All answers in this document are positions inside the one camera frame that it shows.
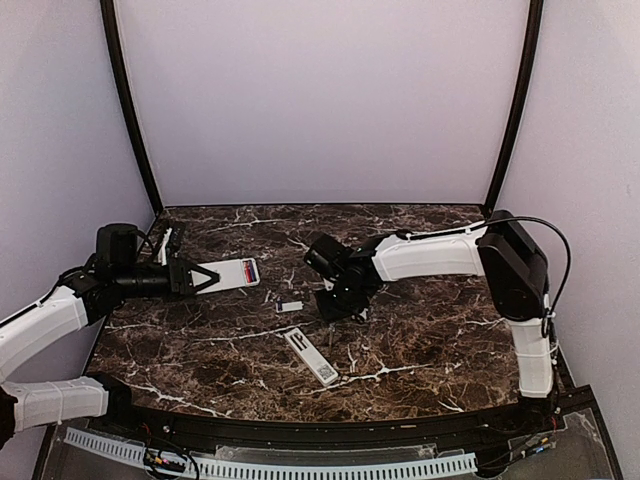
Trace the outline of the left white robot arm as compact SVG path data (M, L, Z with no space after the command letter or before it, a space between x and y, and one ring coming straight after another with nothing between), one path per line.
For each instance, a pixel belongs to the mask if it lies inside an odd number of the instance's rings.
M41 384L9 382L12 373L59 339L88 327L130 298L169 298L244 285L239 260L196 264L179 255L183 227L176 224L138 259L144 233L132 224L109 224L96 236L96 251L81 267L62 273L40 300L1 323L1 440L46 423L102 417L120 436L141 427L130 392L106 377Z

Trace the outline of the white battery cover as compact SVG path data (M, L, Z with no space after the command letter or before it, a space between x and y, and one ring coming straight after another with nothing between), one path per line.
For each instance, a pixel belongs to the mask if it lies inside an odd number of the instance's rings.
M290 313L290 312L301 311L303 308L304 308L304 303L302 301L284 302L284 305L282 308L277 308L276 306L276 312Z

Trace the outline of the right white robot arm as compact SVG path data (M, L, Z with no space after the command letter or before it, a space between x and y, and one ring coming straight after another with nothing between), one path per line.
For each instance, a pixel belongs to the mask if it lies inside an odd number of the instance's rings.
M563 244L565 266L557 288L551 286L549 260L526 230L528 224L551 230ZM511 331L518 389L526 399L511 410L510 424L521 434L534 432L549 416L544 398L555 384L554 321L572 261L569 241L558 227L507 210L439 231L396 230L356 246L322 233L304 255L305 264L324 282L314 297L328 322L365 316L374 297L392 283L449 277L481 280Z

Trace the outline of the long white remote control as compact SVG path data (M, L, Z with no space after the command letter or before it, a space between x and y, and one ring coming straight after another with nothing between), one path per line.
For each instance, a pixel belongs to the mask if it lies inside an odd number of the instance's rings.
M286 332L284 338L324 387L331 385L338 379L338 373L334 367L299 328Z

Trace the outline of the small white remote control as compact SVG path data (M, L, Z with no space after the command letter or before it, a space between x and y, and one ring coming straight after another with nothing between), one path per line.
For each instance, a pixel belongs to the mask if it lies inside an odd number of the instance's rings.
M254 261L256 273L259 278L258 283L248 284L246 282L243 261L248 259L252 259ZM200 265L203 265L220 274L220 282L212 288L210 293L237 289L237 288L252 287L252 286L257 286L260 283L258 265L254 258L208 262L208 263L201 263Z

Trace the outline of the clear handle screwdriver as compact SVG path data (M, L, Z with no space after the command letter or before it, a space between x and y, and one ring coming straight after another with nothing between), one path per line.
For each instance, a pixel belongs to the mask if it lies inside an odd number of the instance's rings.
M335 335L335 325L330 324L328 326L328 346L332 347Z

